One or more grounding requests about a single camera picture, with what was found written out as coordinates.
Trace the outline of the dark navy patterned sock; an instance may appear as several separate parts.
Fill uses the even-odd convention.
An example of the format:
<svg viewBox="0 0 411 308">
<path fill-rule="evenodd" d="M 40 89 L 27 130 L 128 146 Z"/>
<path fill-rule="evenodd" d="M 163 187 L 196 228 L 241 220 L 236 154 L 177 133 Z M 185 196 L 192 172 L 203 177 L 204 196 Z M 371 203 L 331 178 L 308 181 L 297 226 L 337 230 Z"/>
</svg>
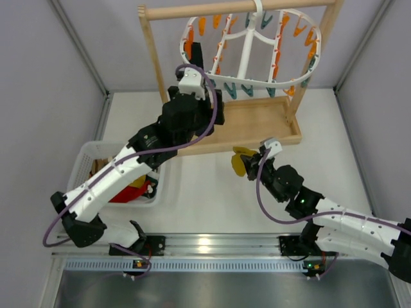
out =
<svg viewBox="0 0 411 308">
<path fill-rule="evenodd" d="M 193 42 L 191 45 L 190 64 L 193 64 L 201 69 L 204 69 L 204 59 L 202 54 L 202 46 L 199 42 Z"/>
</svg>

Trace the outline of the red santa sock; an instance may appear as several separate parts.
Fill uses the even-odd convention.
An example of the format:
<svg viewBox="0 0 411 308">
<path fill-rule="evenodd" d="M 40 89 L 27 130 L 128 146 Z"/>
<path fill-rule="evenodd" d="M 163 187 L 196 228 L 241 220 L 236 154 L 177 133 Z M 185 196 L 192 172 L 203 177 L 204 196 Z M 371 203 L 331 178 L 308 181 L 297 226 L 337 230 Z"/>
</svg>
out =
<svg viewBox="0 0 411 308">
<path fill-rule="evenodd" d="M 143 196 L 148 191 L 148 186 L 151 185 L 151 181 L 146 181 L 140 187 L 127 186 L 120 191 L 115 197 L 113 197 L 109 203 L 128 203 L 139 197 Z"/>
</svg>

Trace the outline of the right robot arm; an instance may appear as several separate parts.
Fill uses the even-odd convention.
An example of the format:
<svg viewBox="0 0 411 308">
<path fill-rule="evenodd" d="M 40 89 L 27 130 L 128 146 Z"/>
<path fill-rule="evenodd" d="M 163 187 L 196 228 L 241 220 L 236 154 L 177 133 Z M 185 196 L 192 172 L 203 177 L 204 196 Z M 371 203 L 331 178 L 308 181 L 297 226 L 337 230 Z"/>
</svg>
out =
<svg viewBox="0 0 411 308">
<path fill-rule="evenodd" d="M 292 166 L 274 167 L 263 153 L 237 153 L 232 164 L 239 176 L 287 204 L 289 224 L 306 224 L 299 238 L 305 249 L 365 259 L 410 282 L 410 218 L 395 222 L 352 211 L 305 187 Z"/>
</svg>

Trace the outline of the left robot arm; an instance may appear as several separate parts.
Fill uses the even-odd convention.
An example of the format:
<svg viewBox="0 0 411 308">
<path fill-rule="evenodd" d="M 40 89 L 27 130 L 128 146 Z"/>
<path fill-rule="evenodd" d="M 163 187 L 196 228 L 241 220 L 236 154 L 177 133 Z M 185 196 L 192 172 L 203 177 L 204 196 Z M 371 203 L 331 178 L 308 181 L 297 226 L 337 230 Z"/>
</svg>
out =
<svg viewBox="0 0 411 308">
<path fill-rule="evenodd" d="M 224 123 L 220 90 L 204 90 L 201 98 L 176 86 L 168 92 L 170 101 L 163 104 L 156 122 L 141 128 L 111 162 L 76 189 L 51 196 L 62 226 L 76 247 L 105 240 L 138 252 L 146 241 L 138 223 L 101 218 L 100 210 L 134 180 L 155 171 L 180 149 L 211 135 L 215 125 Z"/>
</svg>

